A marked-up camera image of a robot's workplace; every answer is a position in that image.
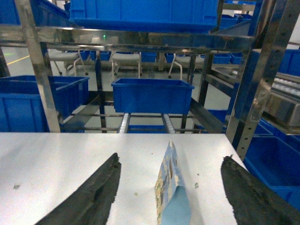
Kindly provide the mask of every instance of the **white table surface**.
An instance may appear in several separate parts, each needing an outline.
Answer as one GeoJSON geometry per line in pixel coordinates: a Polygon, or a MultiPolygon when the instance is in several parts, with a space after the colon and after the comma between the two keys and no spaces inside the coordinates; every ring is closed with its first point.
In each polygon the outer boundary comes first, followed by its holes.
{"type": "Polygon", "coordinates": [[[157,225],[154,186],[170,140],[192,208],[190,224],[236,224],[220,168],[231,154],[243,163],[225,135],[50,133],[0,134],[0,224],[36,223],[117,152],[121,178],[107,224],[157,225]]]}

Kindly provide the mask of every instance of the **stool leg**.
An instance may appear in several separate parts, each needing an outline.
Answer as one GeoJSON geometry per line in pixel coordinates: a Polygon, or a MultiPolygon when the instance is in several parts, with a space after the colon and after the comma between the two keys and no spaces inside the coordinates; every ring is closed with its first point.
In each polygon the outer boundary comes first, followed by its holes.
{"type": "Polygon", "coordinates": [[[139,61],[138,63],[139,63],[139,76],[138,77],[140,79],[141,78],[141,62],[139,61]]]}
{"type": "Polygon", "coordinates": [[[78,51],[78,54],[79,54],[79,59],[80,59],[80,61],[81,61],[81,63],[82,63],[82,66],[83,66],[84,74],[85,74],[85,75],[89,75],[89,73],[86,71],[86,68],[85,68],[83,59],[81,58],[80,51],[78,51]]]}
{"type": "Polygon", "coordinates": [[[74,63],[73,63],[73,67],[74,67],[74,70],[75,70],[75,72],[74,72],[75,76],[77,76],[76,63],[77,63],[79,60],[80,60],[80,58],[76,59],[76,60],[74,61],[74,63]]]}
{"type": "Polygon", "coordinates": [[[112,80],[114,80],[114,61],[112,61],[112,80]]]}
{"type": "Polygon", "coordinates": [[[174,62],[174,64],[180,67],[180,79],[182,80],[182,65],[179,64],[178,62],[174,62]]]}
{"type": "Polygon", "coordinates": [[[171,64],[171,67],[170,67],[170,70],[169,70],[168,78],[172,78],[171,77],[171,72],[172,72],[172,69],[173,69],[173,65],[174,65],[175,59],[176,59],[176,54],[174,54],[174,57],[173,57],[173,60],[172,60],[172,64],[171,64]]]}
{"type": "Polygon", "coordinates": [[[54,61],[54,64],[55,64],[55,67],[57,68],[59,74],[62,75],[62,72],[61,72],[61,70],[58,68],[58,65],[57,65],[56,61],[54,61]]]}

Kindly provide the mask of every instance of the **floor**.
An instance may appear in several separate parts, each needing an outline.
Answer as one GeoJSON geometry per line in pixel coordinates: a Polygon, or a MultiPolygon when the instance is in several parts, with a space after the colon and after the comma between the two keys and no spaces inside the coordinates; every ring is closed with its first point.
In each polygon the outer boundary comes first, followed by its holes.
{"type": "MultiPolygon", "coordinates": [[[[6,58],[6,62],[8,65],[8,69],[10,71],[11,76],[16,75],[33,75],[33,68],[30,61],[29,53],[26,48],[2,48],[4,52],[4,56],[6,58]]],[[[74,68],[70,71],[66,71],[63,65],[63,62],[57,62],[60,70],[63,72],[63,76],[74,76],[74,68]]],[[[54,63],[51,63],[53,75],[59,75],[57,68],[55,67],[54,63]]],[[[97,90],[96,85],[96,76],[95,76],[95,68],[94,66],[86,66],[86,69],[89,72],[88,77],[89,79],[89,90],[97,90]]],[[[121,69],[118,74],[117,78],[119,77],[137,77],[137,68],[123,68],[121,69]]],[[[77,67],[77,76],[85,76],[84,70],[82,66],[77,67]]],[[[144,68],[142,71],[143,78],[155,78],[155,79],[168,79],[168,71],[158,71],[156,68],[144,68]]],[[[194,99],[198,98],[199,92],[199,84],[200,84],[201,73],[200,70],[195,71],[195,76],[193,80],[193,85],[195,89],[192,92],[192,97],[194,99]]],[[[174,68],[172,71],[172,79],[180,79],[179,69],[174,68]]],[[[111,83],[113,81],[111,68],[103,68],[102,71],[102,82],[103,82],[103,89],[105,91],[112,91],[111,83]]],[[[230,98],[216,89],[215,87],[209,85],[207,98],[205,102],[206,109],[227,109],[229,105],[230,98]]],[[[113,106],[106,106],[105,107],[106,114],[116,114],[113,106]]],[[[106,118],[106,125],[109,128],[117,128],[120,126],[122,118],[106,118]]],[[[187,120],[187,128],[193,128],[194,122],[192,119],[187,120]]],[[[181,119],[174,119],[172,118],[172,123],[175,128],[180,128],[181,126],[181,119]]],[[[159,118],[132,118],[130,120],[130,124],[133,125],[162,125],[163,122],[159,118]]],[[[101,127],[100,125],[100,118],[93,117],[87,124],[86,127],[101,127]]]]}

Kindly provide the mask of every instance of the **yellow floor line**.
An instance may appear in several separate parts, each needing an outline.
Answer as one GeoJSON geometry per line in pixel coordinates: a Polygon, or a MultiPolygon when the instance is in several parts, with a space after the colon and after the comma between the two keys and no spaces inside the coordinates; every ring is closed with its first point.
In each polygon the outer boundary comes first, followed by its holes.
{"type": "Polygon", "coordinates": [[[18,60],[9,62],[7,65],[13,64],[13,63],[18,62],[18,61],[21,61],[21,60],[24,60],[24,59],[26,59],[26,58],[28,58],[28,57],[29,57],[29,55],[28,55],[28,56],[25,56],[25,57],[23,57],[23,58],[20,58],[20,59],[18,59],[18,60]]]}

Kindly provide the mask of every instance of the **white stool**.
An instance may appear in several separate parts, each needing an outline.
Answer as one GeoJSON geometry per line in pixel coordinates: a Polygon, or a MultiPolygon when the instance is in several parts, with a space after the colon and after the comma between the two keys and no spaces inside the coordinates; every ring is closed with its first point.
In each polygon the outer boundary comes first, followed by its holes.
{"type": "Polygon", "coordinates": [[[76,63],[78,61],[81,61],[85,74],[86,75],[89,74],[84,67],[84,63],[81,58],[80,51],[78,51],[78,52],[60,52],[60,51],[52,50],[52,51],[49,51],[49,59],[50,59],[50,61],[54,62],[60,75],[62,75],[62,72],[60,71],[56,62],[73,62],[75,76],[77,76],[76,63]]]}
{"type": "Polygon", "coordinates": [[[117,74],[121,64],[137,63],[138,65],[138,78],[141,77],[141,53],[134,54],[124,54],[113,52],[110,60],[112,61],[112,78],[114,79],[115,74],[117,74]]]}
{"type": "MultiPolygon", "coordinates": [[[[191,60],[191,57],[189,57],[189,56],[176,57],[176,54],[174,54],[174,58],[173,58],[173,61],[171,64],[169,74],[168,74],[169,78],[171,78],[170,74],[172,72],[173,65],[175,64],[180,67],[180,79],[182,80],[182,66],[189,67],[190,60],[191,60]]],[[[203,68],[203,64],[204,64],[204,58],[201,58],[201,56],[196,56],[195,69],[203,68]]]]}

